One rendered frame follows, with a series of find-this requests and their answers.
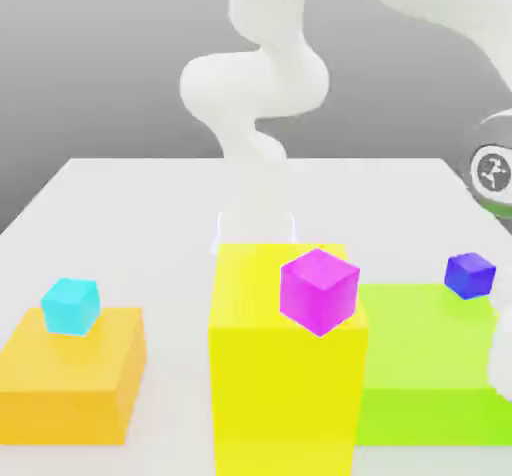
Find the large green box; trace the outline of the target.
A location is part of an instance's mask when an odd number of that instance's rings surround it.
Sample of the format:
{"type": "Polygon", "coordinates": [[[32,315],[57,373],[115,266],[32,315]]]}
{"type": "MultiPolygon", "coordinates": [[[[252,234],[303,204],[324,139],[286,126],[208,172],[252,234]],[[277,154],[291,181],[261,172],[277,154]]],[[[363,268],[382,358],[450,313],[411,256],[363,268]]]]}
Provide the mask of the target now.
{"type": "Polygon", "coordinates": [[[510,446],[512,402],[487,379],[497,315],[442,284],[364,284],[359,446],[510,446]]]}

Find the small blue cube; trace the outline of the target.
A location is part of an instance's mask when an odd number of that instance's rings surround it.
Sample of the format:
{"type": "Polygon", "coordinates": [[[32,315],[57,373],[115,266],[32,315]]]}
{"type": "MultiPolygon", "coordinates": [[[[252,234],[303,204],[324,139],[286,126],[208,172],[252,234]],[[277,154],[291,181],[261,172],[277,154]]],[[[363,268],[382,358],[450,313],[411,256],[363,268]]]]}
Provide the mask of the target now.
{"type": "Polygon", "coordinates": [[[478,253],[465,253],[448,259],[444,284],[467,300],[491,292],[496,266],[478,253]]]}

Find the small cyan cube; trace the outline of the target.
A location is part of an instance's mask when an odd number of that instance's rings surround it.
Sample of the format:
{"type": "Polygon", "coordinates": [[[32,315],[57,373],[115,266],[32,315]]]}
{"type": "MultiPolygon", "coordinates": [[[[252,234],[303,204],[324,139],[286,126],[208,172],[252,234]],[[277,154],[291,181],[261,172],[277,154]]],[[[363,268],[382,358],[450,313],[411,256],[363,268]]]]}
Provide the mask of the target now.
{"type": "Polygon", "coordinates": [[[60,278],[42,297],[41,308],[49,333],[85,337],[101,313],[97,283],[60,278]]]}

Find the small magenta cube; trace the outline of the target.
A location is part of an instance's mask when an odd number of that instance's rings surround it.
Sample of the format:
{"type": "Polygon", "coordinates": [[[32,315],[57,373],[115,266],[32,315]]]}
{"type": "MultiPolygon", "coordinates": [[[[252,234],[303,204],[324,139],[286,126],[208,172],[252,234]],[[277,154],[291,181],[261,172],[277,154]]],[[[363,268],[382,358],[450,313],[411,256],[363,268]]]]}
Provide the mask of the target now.
{"type": "Polygon", "coordinates": [[[359,277],[359,267],[315,248],[281,267],[280,312],[323,337],[354,314],[359,277]]]}

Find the large yellow box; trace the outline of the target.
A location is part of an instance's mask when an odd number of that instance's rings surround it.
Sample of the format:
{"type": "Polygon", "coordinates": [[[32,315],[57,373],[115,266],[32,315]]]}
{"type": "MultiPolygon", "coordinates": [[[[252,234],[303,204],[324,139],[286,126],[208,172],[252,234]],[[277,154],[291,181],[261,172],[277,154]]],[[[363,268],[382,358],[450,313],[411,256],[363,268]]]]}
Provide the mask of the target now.
{"type": "Polygon", "coordinates": [[[223,244],[208,338],[216,476],[350,476],[368,343],[354,314],[323,337],[280,312],[281,267],[337,244],[223,244]]]}

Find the large orange box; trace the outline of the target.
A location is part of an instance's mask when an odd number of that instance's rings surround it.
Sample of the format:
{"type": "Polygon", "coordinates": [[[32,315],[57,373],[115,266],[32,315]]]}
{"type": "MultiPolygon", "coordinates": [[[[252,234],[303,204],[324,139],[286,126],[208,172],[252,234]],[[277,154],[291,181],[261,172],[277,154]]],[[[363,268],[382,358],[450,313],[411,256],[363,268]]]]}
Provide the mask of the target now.
{"type": "Polygon", "coordinates": [[[106,308],[84,337],[29,309],[0,351],[0,445],[121,445],[146,365],[139,308],[106,308]]]}

